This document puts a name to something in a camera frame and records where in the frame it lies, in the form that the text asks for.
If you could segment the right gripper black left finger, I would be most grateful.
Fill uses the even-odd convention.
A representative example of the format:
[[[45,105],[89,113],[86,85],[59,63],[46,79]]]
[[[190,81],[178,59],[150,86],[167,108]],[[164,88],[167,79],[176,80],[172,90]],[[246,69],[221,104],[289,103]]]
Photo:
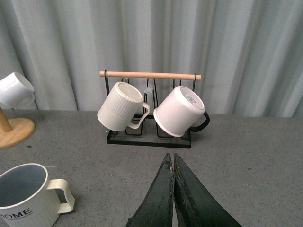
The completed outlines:
[[[175,176],[167,153],[150,188],[127,227],[171,227],[173,218]]]

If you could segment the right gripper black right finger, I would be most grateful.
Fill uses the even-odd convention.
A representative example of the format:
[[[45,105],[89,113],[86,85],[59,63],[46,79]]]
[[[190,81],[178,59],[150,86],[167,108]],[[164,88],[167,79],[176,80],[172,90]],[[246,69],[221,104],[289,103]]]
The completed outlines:
[[[180,227],[239,227],[183,159],[174,155],[174,199]]]

